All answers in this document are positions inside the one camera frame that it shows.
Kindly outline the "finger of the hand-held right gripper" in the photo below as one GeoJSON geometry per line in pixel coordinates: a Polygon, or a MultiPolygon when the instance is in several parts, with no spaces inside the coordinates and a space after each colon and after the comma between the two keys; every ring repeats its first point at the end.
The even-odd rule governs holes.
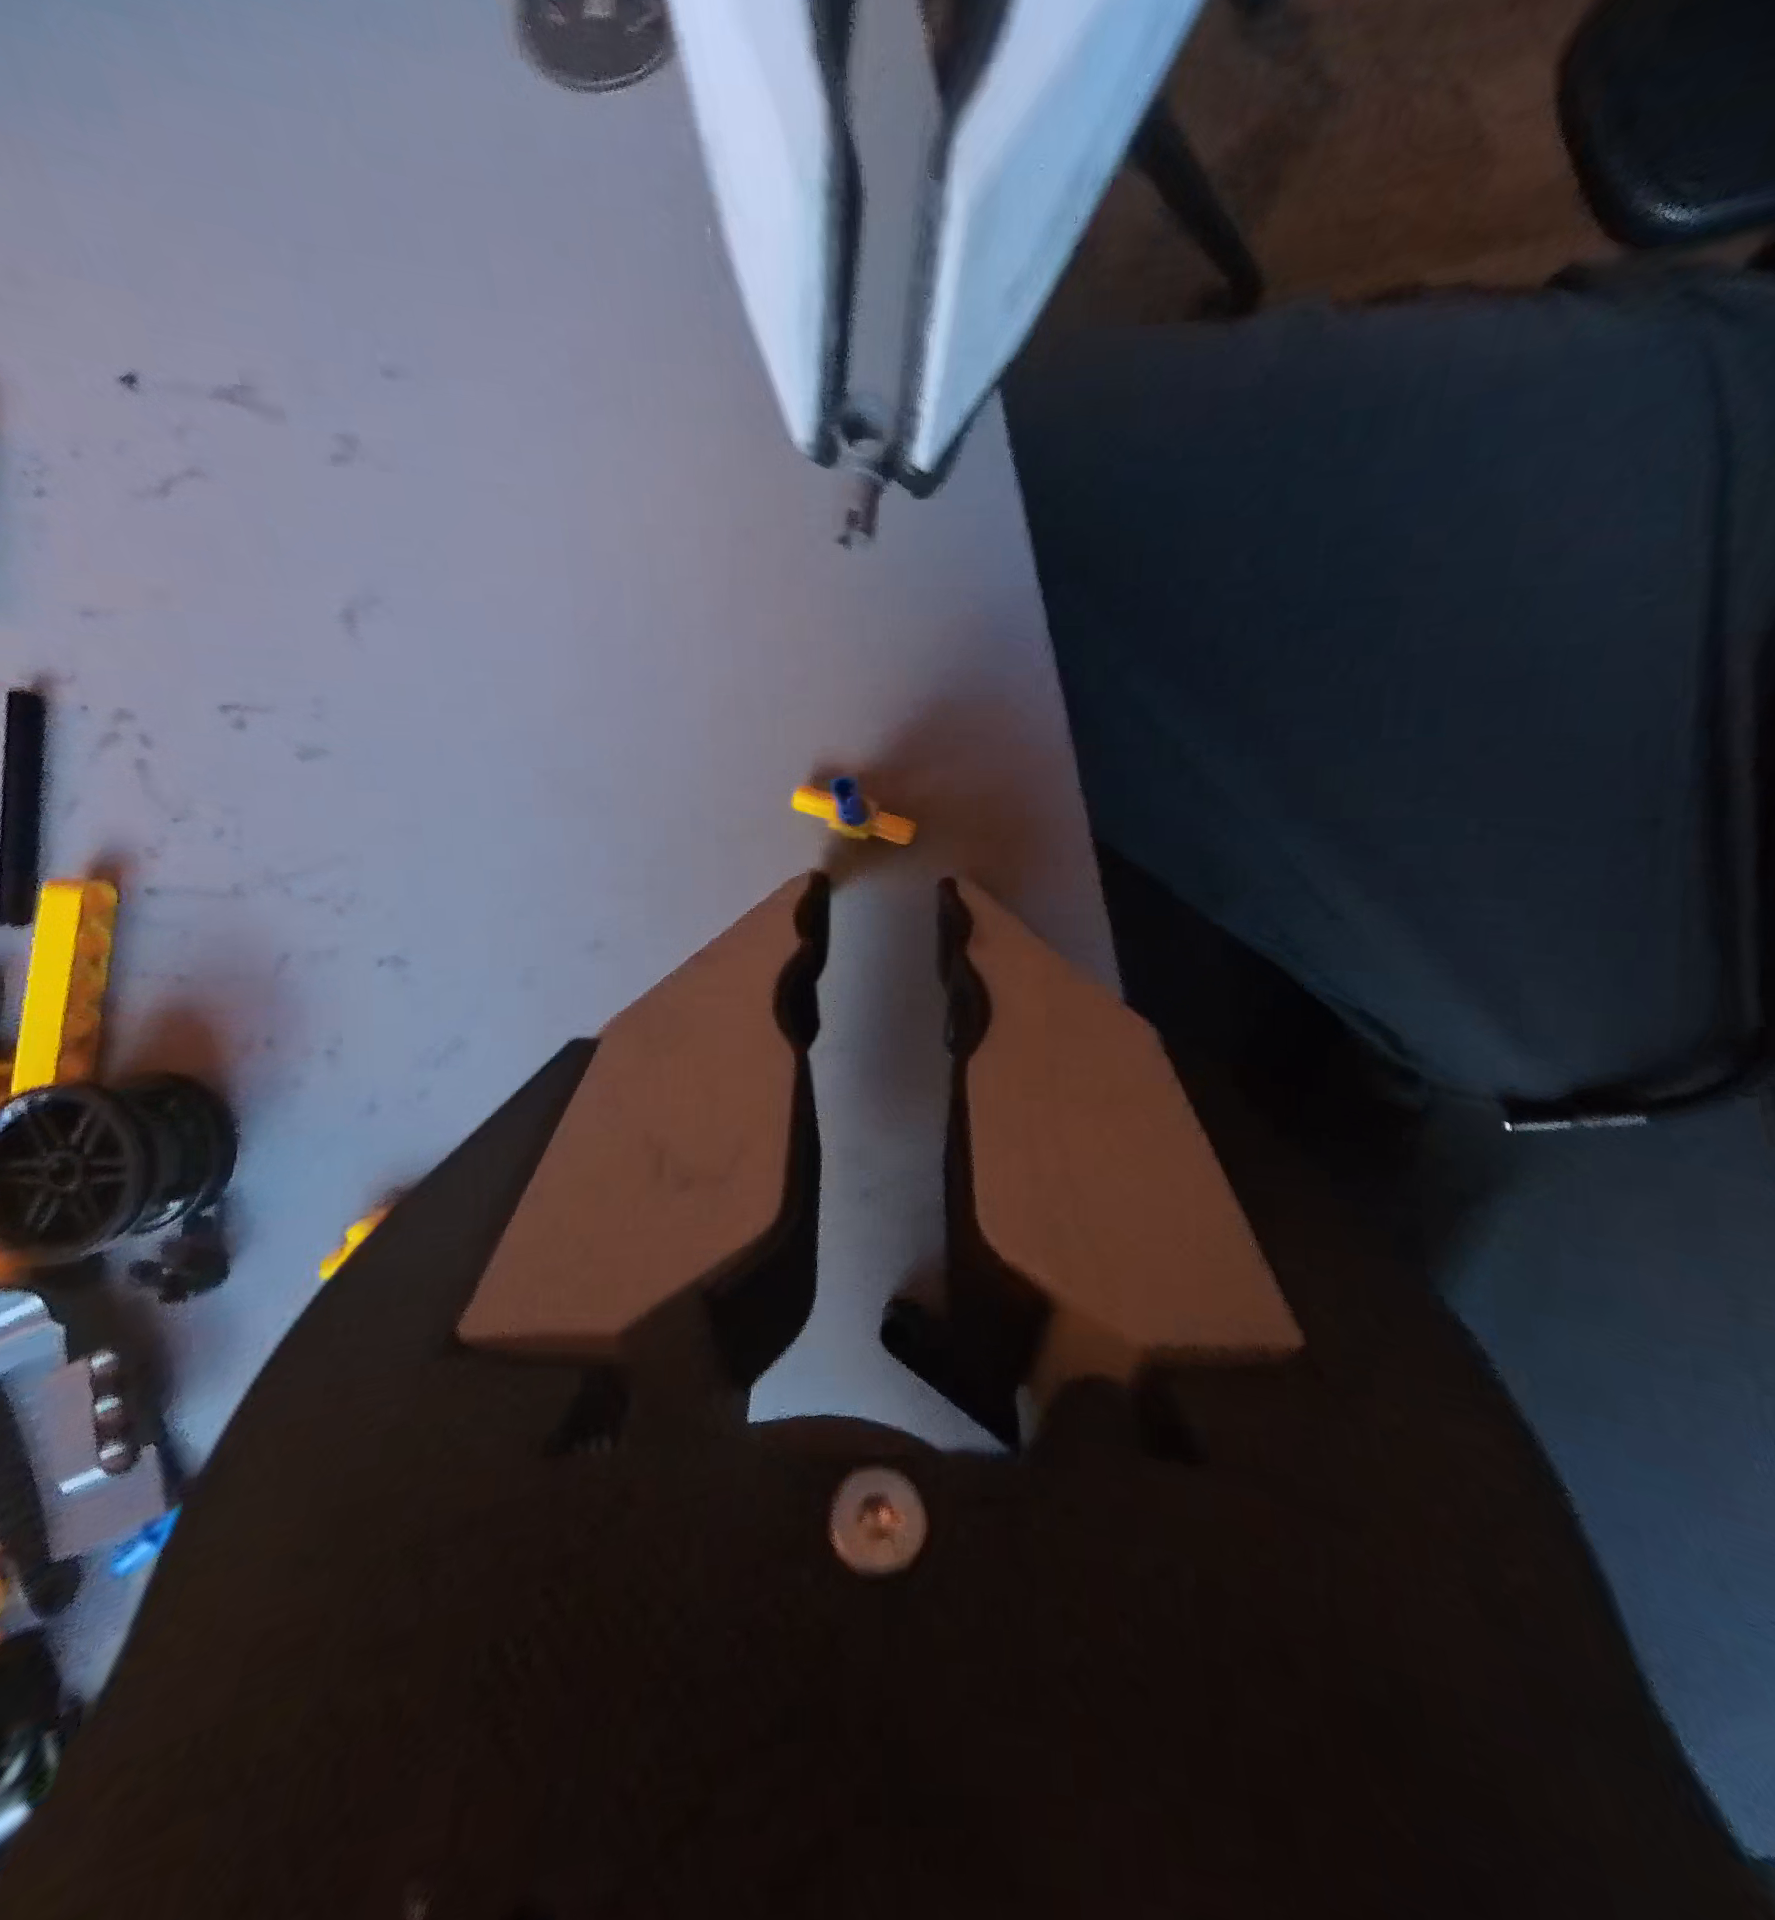
{"type": "Polygon", "coordinates": [[[854,3],[668,3],[717,228],[787,437],[836,461],[851,392],[854,3]]]}
{"type": "Polygon", "coordinates": [[[899,369],[899,486],[943,485],[1200,3],[948,3],[899,369]]]}

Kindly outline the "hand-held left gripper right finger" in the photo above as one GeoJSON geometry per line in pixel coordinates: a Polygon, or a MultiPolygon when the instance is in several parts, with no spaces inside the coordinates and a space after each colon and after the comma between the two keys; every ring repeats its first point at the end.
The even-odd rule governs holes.
{"type": "Polygon", "coordinates": [[[996,1442],[1081,1382],[1283,1365],[1305,1330],[1146,1018],[970,880],[937,887],[948,1260],[881,1347],[996,1442]]]}

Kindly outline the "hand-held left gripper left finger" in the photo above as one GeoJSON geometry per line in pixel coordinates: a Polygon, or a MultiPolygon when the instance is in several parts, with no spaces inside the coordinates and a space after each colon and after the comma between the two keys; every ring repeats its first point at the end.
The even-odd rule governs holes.
{"type": "Polygon", "coordinates": [[[787,880],[601,1025],[464,1347],[620,1365],[668,1305],[696,1302],[740,1392],[793,1347],[819,1295],[807,1051],[830,905],[824,870],[787,880]]]}

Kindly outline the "yellow cross axle connector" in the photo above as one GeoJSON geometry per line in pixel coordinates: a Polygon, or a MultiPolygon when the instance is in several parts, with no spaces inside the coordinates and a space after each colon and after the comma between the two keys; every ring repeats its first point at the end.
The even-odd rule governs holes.
{"type": "Polygon", "coordinates": [[[360,1211],[338,1237],[338,1245],[319,1260],[317,1276],[319,1284],[330,1284],[344,1263],[377,1234],[377,1228],[393,1211],[393,1201],[402,1197],[402,1187],[377,1197],[365,1211],[360,1211]]]}
{"type": "MultiPolygon", "coordinates": [[[[830,831],[842,837],[838,827],[831,827],[830,782],[797,786],[789,805],[793,805],[797,813],[815,818],[830,831]]],[[[845,837],[845,841],[880,841],[880,842],[888,842],[888,845],[910,845],[916,842],[917,826],[910,818],[904,818],[897,809],[881,809],[874,799],[873,799],[873,807],[874,807],[873,831],[869,837],[845,837]]]]}

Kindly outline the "grey desk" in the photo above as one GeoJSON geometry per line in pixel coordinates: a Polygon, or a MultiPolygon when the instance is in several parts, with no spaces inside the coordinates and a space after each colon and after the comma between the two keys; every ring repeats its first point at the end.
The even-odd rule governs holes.
{"type": "MultiPolygon", "coordinates": [[[[134,1302],[199,1470],[184,1536],[91,1575],[112,1680],[0,1916],[128,1916],[101,1842],[244,1738],[107,1752],[169,1575],[275,1466],[237,1414],[324,1347],[338,1234],[830,853],[857,772],[923,823],[831,898],[822,1295],[756,1414],[989,1445],[880,1347],[941,1260],[934,874],[1113,981],[999,411],[941,496],[836,546],[787,437],[675,64],[548,81],[513,3],[0,3],[0,753],[52,697],[43,850],[123,888],[107,1064],[214,1070],[234,1276],[134,1302]]],[[[23,945],[0,931],[0,964],[23,945]]]]}

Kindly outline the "black chair base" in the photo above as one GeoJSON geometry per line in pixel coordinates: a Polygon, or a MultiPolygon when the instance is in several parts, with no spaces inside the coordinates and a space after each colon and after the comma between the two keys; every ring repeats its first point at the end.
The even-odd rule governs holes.
{"type": "Polygon", "coordinates": [[[1221,320],[1256,315],[1265,299],[1260,257],[1162,93],[1139,116],[1125,162],[1221,281],[1206,312],[1221,320]]]}

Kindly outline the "black spoked wheel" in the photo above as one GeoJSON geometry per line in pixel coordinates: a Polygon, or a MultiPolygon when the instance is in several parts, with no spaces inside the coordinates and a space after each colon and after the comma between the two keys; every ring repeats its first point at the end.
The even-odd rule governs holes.
{"type": "Polygon", "coordinates": [[[91,1260],[209,1211],[242,1129],[219,1091],[184,1073],[52,1083],[0,1106],[0,1249],[91,1260]]]}

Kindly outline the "long yellow holed beam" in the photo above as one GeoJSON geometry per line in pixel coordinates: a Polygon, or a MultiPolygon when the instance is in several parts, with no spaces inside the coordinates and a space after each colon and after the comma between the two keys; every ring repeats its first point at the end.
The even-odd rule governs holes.
{"type": "Polygon", "coordinates": [[[116,921],[117,887],[107,880],[41,887],[11,1093],[96,1077],[116,921]]]}

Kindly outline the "black office chair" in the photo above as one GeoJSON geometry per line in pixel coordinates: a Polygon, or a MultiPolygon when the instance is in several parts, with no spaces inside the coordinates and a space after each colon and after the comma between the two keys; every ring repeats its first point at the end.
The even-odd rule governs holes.
{"type": "Polygon", "coordinates": [[[1591,3],[1556,118],[1586,207],[1620,246],[1775,228],[1775,3],[1591,3]]]}

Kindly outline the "grey toothed rack piece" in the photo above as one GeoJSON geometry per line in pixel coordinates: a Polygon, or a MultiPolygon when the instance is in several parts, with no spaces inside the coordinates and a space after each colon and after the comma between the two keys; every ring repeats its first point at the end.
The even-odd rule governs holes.
{"type": "Polygon", "coordinates": [[[0,1564],[58,1618],[85,1564],[169,1506],[154,1417],[116,1350],[77,1354],[37,1293],[0,1287],[0,1564]]]}

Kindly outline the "black axle rod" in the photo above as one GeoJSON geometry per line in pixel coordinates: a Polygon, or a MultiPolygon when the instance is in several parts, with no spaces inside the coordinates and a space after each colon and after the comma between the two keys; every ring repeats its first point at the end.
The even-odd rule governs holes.
{"type": "Polygon", "coordinates": [[[43,845],[46,697],[11,686],[0,753],[0,926],[31,926],[43,845]]]}

